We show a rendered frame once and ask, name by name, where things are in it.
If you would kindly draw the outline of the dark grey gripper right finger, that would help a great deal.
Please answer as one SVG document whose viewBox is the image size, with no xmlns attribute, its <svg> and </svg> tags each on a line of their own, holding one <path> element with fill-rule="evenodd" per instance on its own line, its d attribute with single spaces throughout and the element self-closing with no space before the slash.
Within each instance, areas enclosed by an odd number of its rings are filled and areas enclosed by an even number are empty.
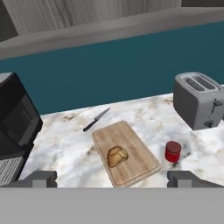
<svg viewBox="0 0 224 224">
<path fill-rule="evenodd" d="M 167 178 L 167 187 L 171 188 L 221 187 L 221 185 L 198 178 L 190 171 L 168 171 Z"/>
</svg>

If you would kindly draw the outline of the wooden cutting board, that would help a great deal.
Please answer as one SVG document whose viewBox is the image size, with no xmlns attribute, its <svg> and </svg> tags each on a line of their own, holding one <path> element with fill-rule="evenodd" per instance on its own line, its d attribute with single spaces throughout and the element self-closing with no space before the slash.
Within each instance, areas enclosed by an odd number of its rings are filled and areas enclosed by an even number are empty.
<svg viewBox="0 0 224 224">
<path fill-rule="evenodd" d="M 113 187 L 130 187 L 159 172 L 161 165 L 126 121 L 92 133 Z"/>
</svg>

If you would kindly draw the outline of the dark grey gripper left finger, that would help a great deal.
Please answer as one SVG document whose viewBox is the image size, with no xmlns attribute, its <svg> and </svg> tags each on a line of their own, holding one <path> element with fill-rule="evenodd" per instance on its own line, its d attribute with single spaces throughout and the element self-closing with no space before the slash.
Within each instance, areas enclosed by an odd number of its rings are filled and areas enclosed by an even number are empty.
<svg viewBox="0 0 224 224">
<path fill-rule="evenodd" d="M 8 184 L 7 187 L 51 188 L 58 186 L 56 179 L 56 171 L 34 171 L 26 178 Z"/>
</svg>

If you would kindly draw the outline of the black handled kitchen knife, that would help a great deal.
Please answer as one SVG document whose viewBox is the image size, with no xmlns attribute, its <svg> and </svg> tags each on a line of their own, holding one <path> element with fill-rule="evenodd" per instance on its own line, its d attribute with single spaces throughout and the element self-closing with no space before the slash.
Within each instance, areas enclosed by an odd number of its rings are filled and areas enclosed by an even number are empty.
<svg viewBox="0 0 224 224">
<path fill-rule="evenodd" d="M 88 124 L 84 129 L 83 132 L 88 131 L 95 123 L 97 123 L 107 112 L 109 112 L 110 108 L 105 109 L 102 111 L 97 117 L 94 118 L 94 120 Z"/>
</svg>

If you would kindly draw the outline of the black microwave oven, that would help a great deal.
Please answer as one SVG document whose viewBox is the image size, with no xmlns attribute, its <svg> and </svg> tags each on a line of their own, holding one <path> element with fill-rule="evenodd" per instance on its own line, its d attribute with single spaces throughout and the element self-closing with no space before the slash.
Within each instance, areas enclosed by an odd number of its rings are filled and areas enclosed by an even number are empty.
<svg viewBox="0 0 224 224">
<path fill-rule="evenodd" d="M 0 187 L 19 179 L 42 125 L 18 75 L 0 73 Z"/>
</svg>

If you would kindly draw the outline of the brown bread loaf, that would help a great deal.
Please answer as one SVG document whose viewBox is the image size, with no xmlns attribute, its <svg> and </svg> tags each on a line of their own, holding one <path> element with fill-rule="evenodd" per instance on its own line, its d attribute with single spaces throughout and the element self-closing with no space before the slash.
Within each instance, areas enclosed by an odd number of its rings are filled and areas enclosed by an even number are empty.
<svg viewBox="0 0 224 224">
<path fill-rule="evenodd" d="M 129 154 L 122 146 L 115 146 L 108 151 L 108 166 L 114 168 L 128 158 Z"/>
</svg>

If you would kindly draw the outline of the grey wood wall cabinet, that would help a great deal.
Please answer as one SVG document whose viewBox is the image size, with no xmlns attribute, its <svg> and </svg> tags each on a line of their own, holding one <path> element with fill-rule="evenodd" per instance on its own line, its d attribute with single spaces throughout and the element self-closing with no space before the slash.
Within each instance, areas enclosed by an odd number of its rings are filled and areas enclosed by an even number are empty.
<svg viewBox="0 0 224 224">
<path fill-rule="evenodd" d="M 224 21 L 224 0 L 2 0 L 0 60 Z"/>
</svg>

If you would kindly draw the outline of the grey two-slot toaster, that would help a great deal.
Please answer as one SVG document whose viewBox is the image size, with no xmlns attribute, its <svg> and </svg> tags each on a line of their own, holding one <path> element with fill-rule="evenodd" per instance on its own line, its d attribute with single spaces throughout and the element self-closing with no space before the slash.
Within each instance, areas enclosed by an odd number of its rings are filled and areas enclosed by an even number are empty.
<svg viewBox="0 0 224 224">
<path fill-rule="evenodd" d="M 217 127 L 224 116 L 224 87 L 203 73 L 178 74 L 173 107 L 192 130 Z"/>
</svg>

